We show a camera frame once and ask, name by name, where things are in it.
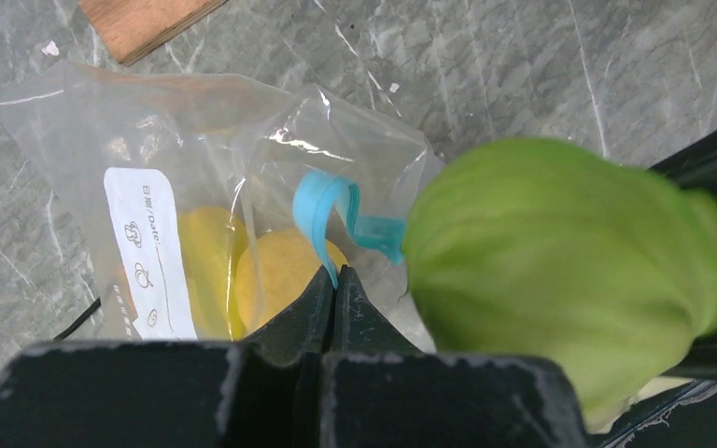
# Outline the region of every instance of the black cable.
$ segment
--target black cable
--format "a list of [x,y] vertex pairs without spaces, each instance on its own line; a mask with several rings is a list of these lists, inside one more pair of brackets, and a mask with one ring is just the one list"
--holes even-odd
[[86,322],[86,319],[90,318],[91,315],[94,314],[95,311],[100,308],[100,298],[98,297],[95,301],[89,305],[89,308],[87,308],[81,315],[73,321],[72,324],[70,324],[69,327],[64,329],[61,333],[57,334],[55,338],[53,338],[54,341],[62,341],[64,339],[67,339],[67,336],[73,334],[81,325]]

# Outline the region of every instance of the blue plastic clip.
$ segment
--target blue plastic clip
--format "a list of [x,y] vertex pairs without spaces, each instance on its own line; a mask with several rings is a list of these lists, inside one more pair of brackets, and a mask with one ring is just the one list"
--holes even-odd
[[334,207],[347,235],[357,246],[378,250],[395,264],[402,263],[400,246],[405,221],[391,217],[359,216],[360,204],[361,189],[356,183],[319,170],[312,170],[303,177],[292,200],[295,225],[315,247],[334,287],[338,287],[338,270],[326,251],[326,225]]

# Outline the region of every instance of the clear plastic bag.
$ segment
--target clear plastic bag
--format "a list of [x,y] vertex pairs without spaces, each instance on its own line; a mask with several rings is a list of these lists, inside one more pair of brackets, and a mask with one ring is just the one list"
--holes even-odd
[[[2,91],[0,121],[83,230],[107,338],[245,336],[294,300],[280,281],[314,274],[299,278],[315,251],[292,215],[307,173],[358,186],[361,216],[403,220],[441,168],[424,135],[394,119],[318,87],[289,94],[235,75],[58,63]],[[337,213],[326,233],[376,306],[428,345],[401,299],[404,268],[355,245]]]

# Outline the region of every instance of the wooden board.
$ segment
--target wooden board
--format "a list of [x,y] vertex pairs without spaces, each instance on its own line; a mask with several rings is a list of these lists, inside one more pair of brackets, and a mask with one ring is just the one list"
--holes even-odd
[[227,0],[78,0],[119,63],[131,65]]

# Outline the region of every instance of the green lettuce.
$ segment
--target green lettuce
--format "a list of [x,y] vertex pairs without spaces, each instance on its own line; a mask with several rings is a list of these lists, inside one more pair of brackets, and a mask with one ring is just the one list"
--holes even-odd
[[717,202],[568,142],[458,158],[416,199],[402,251],[439,350],[550,358],[587,421],[717,332]]

